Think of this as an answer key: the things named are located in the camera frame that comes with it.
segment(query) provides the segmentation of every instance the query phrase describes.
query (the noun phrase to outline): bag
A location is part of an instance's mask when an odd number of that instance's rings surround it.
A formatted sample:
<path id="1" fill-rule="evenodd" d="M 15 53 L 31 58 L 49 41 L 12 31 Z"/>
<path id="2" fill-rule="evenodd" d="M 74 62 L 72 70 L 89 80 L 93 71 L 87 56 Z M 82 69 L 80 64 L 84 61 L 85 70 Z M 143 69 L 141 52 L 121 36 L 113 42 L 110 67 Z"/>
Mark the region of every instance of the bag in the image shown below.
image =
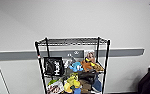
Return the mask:
<path id="1" fill-rule="evenodd" d="M 44 57 L 45 75 L 62 76 L 64 65 L 62 57 Z"/>

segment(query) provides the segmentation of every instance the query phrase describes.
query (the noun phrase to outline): wire shelf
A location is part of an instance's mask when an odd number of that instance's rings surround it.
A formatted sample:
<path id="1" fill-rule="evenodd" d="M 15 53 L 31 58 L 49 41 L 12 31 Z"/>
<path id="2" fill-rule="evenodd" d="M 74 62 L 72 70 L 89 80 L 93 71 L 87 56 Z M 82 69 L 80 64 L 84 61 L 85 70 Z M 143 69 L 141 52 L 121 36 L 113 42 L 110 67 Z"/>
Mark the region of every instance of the wire shelf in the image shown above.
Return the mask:
<path id="1" fill-rule="evenodd" d="M 104 45 L 107 40 L 101 38 L 68 38 L 68 39 L 48 39 L 48 46 L 67 46 L 67 45 Z M 39 46 L 46 46 L 46 40 L 38 42 Z"/>

